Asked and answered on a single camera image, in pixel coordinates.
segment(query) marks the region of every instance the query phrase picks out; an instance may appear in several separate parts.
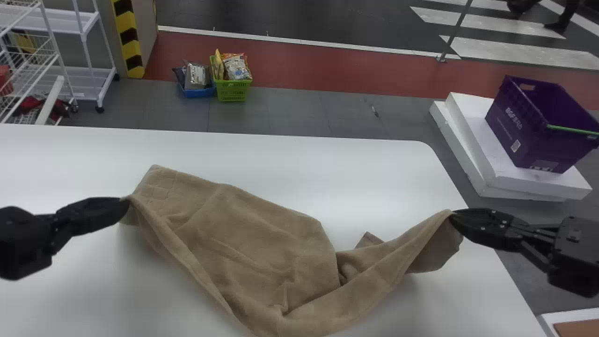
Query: towel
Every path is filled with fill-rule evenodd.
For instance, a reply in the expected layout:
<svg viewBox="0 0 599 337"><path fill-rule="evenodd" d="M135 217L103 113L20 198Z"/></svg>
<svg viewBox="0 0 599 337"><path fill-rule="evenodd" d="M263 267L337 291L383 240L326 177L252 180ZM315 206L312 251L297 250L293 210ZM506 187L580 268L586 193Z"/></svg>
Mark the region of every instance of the towel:
<svg viewBox="0 0 599 337"><path fill-rule="evenodd" d="M122 222L139 226L158 253L260 337L344 329L404 274L441 268L462 241L443 210L394 240L365 233L355 249L335 252L306 214L156 165L128 199Z"/></svg>

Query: gray floor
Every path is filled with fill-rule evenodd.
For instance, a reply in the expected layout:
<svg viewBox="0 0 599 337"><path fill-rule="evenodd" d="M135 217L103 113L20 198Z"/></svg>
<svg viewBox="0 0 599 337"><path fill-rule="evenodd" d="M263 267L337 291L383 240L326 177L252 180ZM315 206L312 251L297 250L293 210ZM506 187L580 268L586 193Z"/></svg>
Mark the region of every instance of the gray floor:
<svg viewBox="0 0 599 337"><path fill-rule="evenodd" d="M121 80L109 89L104 114L94 111L95 104L81 102L80 112L61 125L419 140L434 149L469 207L491 207L531 223L561 222L569 215L599 221L599 151L577 164L595 188L582 201L482 198L428 114L432 102L429 98L251 88L246 103L223 104L216 98L185 99L174 82ZM546 276L519 254L498 255L535 315L599 307L599 296L586 299L549 285Z"/></svg>

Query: white tabletop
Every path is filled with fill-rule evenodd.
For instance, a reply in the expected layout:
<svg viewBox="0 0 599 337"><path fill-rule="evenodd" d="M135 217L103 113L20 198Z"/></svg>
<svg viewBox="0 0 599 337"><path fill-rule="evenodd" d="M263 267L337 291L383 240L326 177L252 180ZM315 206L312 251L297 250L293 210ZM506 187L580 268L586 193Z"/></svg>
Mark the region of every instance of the white tabletop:
<svg viewBox="0 0 599 337"><path fill-rule="evenodd" d="M53 212L132 192L152 164L226 182L322 224L337 249L364 231L399 236L438 210L466 207L419 142L0 125L0 207ZM53 265L0 280L2 336L243 336L136 228L70 241ZM544 336L496 253L467 240L439 271L406 276L335 336Z"/></svg>

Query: green basket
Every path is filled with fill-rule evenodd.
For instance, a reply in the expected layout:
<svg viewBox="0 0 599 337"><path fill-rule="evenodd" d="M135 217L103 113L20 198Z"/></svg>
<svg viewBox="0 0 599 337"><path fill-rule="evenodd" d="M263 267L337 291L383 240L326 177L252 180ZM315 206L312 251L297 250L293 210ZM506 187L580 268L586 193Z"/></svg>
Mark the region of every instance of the green basket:
<svg viewBox="0 0 599 337"><path fill-rule="evenodd" d="M210 55L210 72L212 81L216 85L216 92L221 102L245 102L247 90L250 89L252 80L226 81L214 78L212 71L214 64L214 55Z"/></svg>

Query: purple plastic basket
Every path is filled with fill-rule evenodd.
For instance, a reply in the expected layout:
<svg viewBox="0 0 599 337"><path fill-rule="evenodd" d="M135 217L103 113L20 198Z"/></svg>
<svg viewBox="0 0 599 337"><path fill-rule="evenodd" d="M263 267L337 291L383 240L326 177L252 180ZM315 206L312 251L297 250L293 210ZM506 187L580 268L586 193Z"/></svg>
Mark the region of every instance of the purple plastic basket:
<svg viewBox="0 0 599 337"><path fill-rule="evenodd" d="M599 122L554 83L506 76L485 119L517 167L564 173L599 146Z"/></svg>

